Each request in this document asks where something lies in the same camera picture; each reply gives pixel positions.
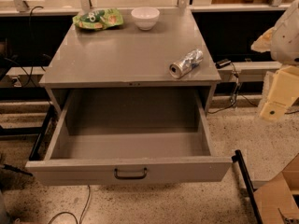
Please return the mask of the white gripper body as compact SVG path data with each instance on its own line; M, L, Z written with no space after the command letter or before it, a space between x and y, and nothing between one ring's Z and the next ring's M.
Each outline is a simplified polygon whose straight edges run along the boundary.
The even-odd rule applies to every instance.
M270 53L273 60L299 65L299 0L277 20L272 33Z

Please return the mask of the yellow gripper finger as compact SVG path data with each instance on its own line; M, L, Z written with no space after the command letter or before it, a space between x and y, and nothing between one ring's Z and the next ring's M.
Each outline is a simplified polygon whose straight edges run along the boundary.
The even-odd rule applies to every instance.
M267 72L263 81L259 117L267 121L279 120L299 98L299 68L282 66Z
M273 46L273 33L275 29L273 27L266 30L262 35L260 35L251 45L253 51L264 53L271 51Z

